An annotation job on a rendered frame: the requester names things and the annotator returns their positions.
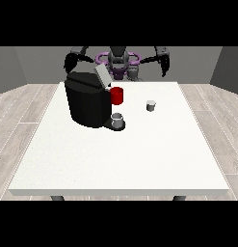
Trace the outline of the small grey cup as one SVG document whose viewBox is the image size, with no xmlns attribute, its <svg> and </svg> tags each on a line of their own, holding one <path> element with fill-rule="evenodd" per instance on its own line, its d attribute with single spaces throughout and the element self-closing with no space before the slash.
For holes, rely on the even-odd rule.
<svg viewBox="0 0 238 247">
<path fill-rule="evenodd" d="M 121 113 L 114 113 L 111 115 L 112 127 L 120 128 L 123 125 L 123 116 Z"/>
</svg>

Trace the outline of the black coffee machine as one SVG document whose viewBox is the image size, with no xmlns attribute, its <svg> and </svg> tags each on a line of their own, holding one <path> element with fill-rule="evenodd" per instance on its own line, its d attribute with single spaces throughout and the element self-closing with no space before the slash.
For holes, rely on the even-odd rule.
<svg viewBox="0 0 238 247">
<path fill-rule="evenodd" d="M 102 87 L 98 76 L 89 72 L 71 72 L 65 81 L 66 97 L 72 119 L 86 127 L 107 127 L 114 131 L 125 129 L 112 127 L 110 89 Z"/>
</svg>

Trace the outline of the pale grey machine lid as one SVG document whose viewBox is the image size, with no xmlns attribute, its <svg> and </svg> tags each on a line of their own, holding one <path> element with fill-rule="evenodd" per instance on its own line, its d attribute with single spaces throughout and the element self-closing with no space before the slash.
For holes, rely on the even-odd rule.
<svg viewBox="0 0 238 247">
<path fill-rule="evenodd" d="M 112 77 L 110 76 L 104 64 L 100 64 L 96 66 L 94 68 L 94 72 L 98 76 L 100 83 L 102 84 L 104 88 L 107 88 L 113 81 Z"/>
</svg>

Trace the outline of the red pod holder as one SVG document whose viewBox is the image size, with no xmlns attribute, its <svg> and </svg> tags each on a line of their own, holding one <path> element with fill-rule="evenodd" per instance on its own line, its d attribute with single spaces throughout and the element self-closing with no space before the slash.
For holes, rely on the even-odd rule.
<svg viewBox="0 0 238 247">
<path fill-rule="evenodd" d="M 123 88 L 113 87 L 110 89 L 111 103 L 114 105 L 120 105 L 123 103 Z"/>
</svg>

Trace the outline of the grey robot trunk, purple rings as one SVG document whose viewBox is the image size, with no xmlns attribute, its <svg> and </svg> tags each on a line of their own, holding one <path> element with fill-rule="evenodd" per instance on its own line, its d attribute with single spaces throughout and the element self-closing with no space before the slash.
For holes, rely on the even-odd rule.
<svg viewBox="0 0 238 247">
<path fill-rule="evenodd" d="M 126 76 L 130 81 L 140 81 L 138 74 L 141 60 L 140 54 L 128 52 L 125 46 L 111 46 L 108 52 L 95 56 L 95 62 L 104 64 L 115 80 L 122 80 Z"/>
</svg>

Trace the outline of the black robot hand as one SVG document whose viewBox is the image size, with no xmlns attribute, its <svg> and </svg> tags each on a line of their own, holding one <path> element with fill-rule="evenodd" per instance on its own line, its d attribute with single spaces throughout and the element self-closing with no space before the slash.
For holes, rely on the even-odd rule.
<svg viewBox="0 0 238 247">
<path fill-rule="evenodd" d="M 141 64 L 157 62 L 161 66 L 162 76 L 165 77 L 170 69 L 170 56 L 168 54 L 155 55 L 142 59 Z"/>
<path fill-rule="evenodd" d="M 82 61 L 93 63 L 94 59 L 82 54 L 68 53 L 64 62 L 66 73 L 70 73 L 77 66 L 77 63 Z"/>
</svg>

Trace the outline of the small grey coffee pod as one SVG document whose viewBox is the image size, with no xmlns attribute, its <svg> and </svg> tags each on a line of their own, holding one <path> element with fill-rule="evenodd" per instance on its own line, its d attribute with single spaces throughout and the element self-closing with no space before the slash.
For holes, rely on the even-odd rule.
<svg viewBox="0 0 238 247">
<path fill-rule="evenodd" d="M 154 100 L 148 100 L 146 102 L 146 110 L 152 112 L 155 109 L 156 102 Z"/>
</svg>

